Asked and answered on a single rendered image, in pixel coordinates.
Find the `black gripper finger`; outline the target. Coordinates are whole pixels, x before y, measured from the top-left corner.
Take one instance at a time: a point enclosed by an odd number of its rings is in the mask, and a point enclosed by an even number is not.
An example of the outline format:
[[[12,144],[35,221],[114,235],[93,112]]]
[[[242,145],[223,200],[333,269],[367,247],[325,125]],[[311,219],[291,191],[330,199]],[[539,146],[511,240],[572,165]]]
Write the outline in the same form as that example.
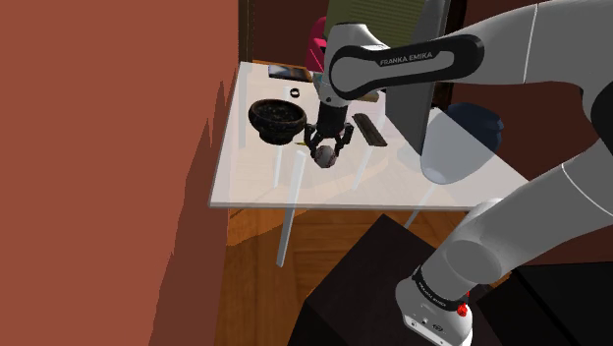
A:
[[[352,124],[344,124],[343,127],[337,126],[332,130],[333,139],[335,140],[334,155],[339,157],[341,149],[351,142],[354,132]]]
[[[304,143],[309,149],[310,156],[315,158],[319,144],[323,141],[323,136],[316,130],[316,126],[306,124],[304,131]]]

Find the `grey and red ball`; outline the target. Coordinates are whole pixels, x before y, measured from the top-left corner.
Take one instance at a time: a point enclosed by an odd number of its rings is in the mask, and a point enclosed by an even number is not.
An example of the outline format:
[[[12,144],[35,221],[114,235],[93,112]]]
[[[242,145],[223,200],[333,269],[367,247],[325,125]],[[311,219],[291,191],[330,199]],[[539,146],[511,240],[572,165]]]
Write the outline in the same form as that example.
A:
[[[335,150],[329,145],[321,145],[315,151],[315,163],[320,168],[330,168],[336,162]]]

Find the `black remote control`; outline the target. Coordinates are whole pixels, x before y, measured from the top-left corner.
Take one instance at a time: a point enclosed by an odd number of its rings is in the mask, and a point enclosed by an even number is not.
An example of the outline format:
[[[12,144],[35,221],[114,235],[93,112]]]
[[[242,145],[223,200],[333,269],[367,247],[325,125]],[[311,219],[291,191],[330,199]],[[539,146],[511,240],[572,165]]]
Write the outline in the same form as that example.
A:
[[[353,119],[360,129],[362,136],[370,146],[385,147],[387,142],[379,130],[372,123],[370,118],[364,113],[356,113],[353,115]]]

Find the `black bowl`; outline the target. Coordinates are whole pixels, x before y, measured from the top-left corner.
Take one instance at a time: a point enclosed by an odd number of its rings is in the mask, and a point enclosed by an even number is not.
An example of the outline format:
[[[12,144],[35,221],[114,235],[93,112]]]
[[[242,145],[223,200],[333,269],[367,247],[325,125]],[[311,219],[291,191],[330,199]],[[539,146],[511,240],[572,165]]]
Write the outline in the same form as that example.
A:
[[[289,144],[306,126],[307,115],[299,105],[281,99],[261,99],[248,112],[251,125],[267,144]]]

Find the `glass table with white legs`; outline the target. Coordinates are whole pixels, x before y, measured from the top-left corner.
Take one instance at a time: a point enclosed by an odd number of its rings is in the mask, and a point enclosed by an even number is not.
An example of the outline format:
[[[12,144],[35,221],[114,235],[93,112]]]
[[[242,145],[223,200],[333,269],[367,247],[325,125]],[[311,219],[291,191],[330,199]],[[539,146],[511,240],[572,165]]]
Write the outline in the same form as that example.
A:
[[[301,135],[286,145],[267,144],[248,119],[253,103],[286,100],[293,88],[299,91],[295,104],[315,122],[319,99],[313,85],[272,79],[267,66],[241,63],[209,200],[212,207],[280,209],[278,260],[300,208],[399,210],[409,226],[421,211],[470,210],[527,181],[438,109],[429,114],[427,148],[417,154],[385,117],[383,94],[375,102],[353,102],[349,112],[367,115],[387,144],[371,146],[355,132],[336,163],[322,169]]]

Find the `black phone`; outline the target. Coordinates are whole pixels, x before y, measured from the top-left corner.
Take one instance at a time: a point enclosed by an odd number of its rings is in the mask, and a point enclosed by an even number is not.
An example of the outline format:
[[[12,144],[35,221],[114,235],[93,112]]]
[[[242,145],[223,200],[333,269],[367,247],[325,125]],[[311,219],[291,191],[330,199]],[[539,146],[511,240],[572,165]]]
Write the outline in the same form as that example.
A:
[[[304,67],[271,64],[268,66],[268,77],[302,83],[312,82],[311,73]]]

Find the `grey monitor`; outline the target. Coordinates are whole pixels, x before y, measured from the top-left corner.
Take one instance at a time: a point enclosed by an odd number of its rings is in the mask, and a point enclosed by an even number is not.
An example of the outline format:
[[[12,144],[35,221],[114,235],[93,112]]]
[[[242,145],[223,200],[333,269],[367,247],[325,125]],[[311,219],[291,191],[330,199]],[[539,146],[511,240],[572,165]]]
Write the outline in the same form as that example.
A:
[[[424,0],[411,43],[421,43],[445,33],[451,0]],[[408,145],[422,154],[432,107],[446,109],[451,100],[450,83],[392,86],[386,89],[385,115]]]

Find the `pink chair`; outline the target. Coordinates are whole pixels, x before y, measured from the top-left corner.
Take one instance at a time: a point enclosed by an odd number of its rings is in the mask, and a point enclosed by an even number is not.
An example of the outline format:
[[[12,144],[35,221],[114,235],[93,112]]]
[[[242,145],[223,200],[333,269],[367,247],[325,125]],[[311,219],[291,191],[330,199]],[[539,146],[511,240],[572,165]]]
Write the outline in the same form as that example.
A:
[[[305,67],[314,72],[324,71],[326,39],[323,37],[325,17],[319,18],[312,26],[307,40]]]

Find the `olive green panel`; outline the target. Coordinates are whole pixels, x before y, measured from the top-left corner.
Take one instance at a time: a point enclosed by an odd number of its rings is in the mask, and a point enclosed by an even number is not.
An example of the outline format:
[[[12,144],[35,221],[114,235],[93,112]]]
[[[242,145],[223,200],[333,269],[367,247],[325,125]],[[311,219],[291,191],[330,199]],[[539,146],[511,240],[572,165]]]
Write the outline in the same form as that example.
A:
[[[425,0],[329,0],[323,37],[336,24],[365,24],[390,47],[411,42]]]

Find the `dark blue pouf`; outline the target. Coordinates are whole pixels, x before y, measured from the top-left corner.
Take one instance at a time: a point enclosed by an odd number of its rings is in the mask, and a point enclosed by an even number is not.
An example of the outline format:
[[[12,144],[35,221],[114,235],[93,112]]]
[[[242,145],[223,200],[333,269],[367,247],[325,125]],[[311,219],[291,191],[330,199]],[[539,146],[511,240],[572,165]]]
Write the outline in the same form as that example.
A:
[[[451,104],[427,126],[420,168],[432,183],[449,185],[480,169],[502,143],[501,118],[467,102]]]

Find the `dark robot stand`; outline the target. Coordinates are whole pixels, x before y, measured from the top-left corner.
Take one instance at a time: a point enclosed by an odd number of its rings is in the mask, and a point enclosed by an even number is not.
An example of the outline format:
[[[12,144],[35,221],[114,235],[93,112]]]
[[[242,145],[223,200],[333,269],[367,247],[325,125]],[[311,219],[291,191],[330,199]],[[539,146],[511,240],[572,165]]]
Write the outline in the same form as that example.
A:
[[[397,283],[434,249],[381,215],[306,298],[287,346],[434,346],[407,328]],[[524,265],[475,287],[472,346],[613,346],[613,262]]]

